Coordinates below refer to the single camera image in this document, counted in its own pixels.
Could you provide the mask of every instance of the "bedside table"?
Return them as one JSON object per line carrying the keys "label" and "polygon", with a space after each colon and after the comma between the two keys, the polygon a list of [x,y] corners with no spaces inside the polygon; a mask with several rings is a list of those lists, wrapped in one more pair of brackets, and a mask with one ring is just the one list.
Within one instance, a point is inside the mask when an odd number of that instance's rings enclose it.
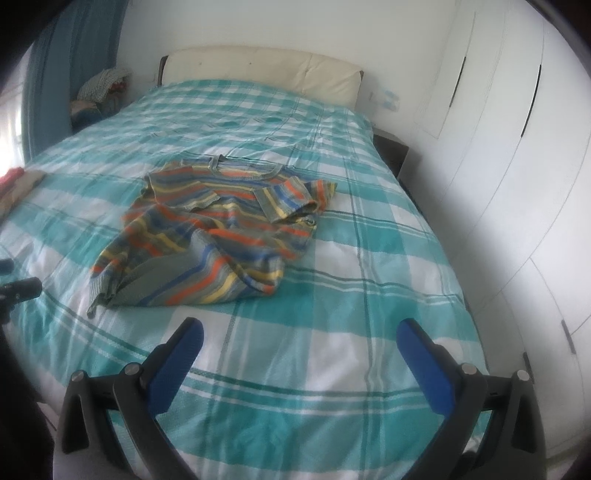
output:
{"label": "bedside table", "polygon": [[394,135],[376,128],[374,129],[374,147],[390,171],[398,178],[408,153],[408,146],[400,143]]}

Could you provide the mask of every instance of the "plaid duvet cover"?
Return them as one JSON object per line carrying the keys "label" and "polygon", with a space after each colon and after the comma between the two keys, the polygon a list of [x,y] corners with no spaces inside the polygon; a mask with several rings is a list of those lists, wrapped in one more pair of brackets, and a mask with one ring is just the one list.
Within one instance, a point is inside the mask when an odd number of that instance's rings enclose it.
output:
{"label": "plaid duvet cover", "polygon": [[[142,177],[215,154],[338,184],[277,292],[211,306],[100,307],[87,318],[90,268]],[[203,480],[400,478],[441,422],[396,348],[407,317],[457,361],[484,369],[441,245],[378,157],[367,119],[346,108],[248,82],[183,82],[148,92],[28,167],[48,175],[0,231],[0,257],[17,265],[11,277],[44,284],[6,327],[21,364],[59,411],[74,370],[116,373],[186,316],[199,318],[203,350],[158,420]],[[141,473],[121,418],[113,421]]]}

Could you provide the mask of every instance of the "blue gripper pad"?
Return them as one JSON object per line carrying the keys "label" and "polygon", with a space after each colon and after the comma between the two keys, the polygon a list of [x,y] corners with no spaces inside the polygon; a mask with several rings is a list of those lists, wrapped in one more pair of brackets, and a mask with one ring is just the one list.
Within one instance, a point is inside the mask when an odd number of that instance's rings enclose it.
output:
{"label": "blue gripper pad", "polygon": [[407,319],[398,325],[396,344],[431,409],[447,418],[456,404],[454,385],[431,351],[434,343],[418,323]]}
{"label": "blue gripper pad", "polygon": [[203,346],[203,324],[192,319],[190,328],[178,341],[162,367],[147,385],[147,407],[155,417],[168,411],[184,378]]}

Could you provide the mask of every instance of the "white wardrobe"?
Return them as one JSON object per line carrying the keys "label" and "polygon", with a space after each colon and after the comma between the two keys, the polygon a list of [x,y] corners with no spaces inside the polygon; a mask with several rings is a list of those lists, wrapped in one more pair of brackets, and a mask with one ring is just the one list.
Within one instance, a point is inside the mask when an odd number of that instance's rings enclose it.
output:
{"label": "white wardrobe", "polygon": [[591,79],[525,0],[462,0],[400,178],[492,374],[531,371],[548,455],[591,432]]}

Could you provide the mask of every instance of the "cream headboard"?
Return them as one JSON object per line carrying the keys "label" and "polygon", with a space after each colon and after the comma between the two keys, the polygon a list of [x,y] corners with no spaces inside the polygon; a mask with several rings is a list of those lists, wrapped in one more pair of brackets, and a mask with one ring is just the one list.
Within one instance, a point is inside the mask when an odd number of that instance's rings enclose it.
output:
{"label": "cream headboard", "polygon": [[179,50],[162,57],[158,85],[184,80],[247,80],[352,110],[362,77],[358,66],[315,53],[282,48],[210,46]]}

